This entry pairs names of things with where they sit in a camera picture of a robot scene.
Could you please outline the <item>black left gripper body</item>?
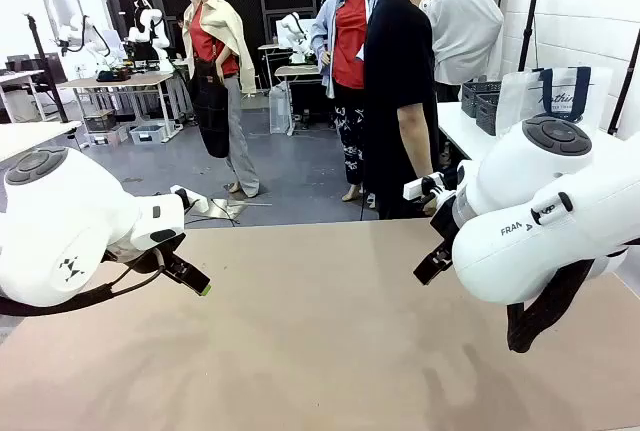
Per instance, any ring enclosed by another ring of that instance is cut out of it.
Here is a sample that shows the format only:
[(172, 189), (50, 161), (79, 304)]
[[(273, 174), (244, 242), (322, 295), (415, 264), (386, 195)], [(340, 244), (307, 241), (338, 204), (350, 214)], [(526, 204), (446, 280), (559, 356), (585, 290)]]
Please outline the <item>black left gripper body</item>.
[(164, 257), (159, 248), (147, 250), (130, 262), (130, 268), (139, 274), (153, 274), (163, 269), (164, 266)]

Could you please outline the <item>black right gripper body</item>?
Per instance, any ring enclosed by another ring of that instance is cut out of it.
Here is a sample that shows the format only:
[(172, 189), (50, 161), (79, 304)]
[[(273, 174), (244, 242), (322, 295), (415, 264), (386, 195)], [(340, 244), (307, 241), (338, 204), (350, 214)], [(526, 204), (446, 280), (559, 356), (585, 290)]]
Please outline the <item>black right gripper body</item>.
[(458, 234), (458, 225), (453, 217), (453, 204), (442, 204), (431, 219), (431, 226), (440, 234), (444, 242), (442, 247), (447, 251), (452, 249), (452, 245), (456, 235)]

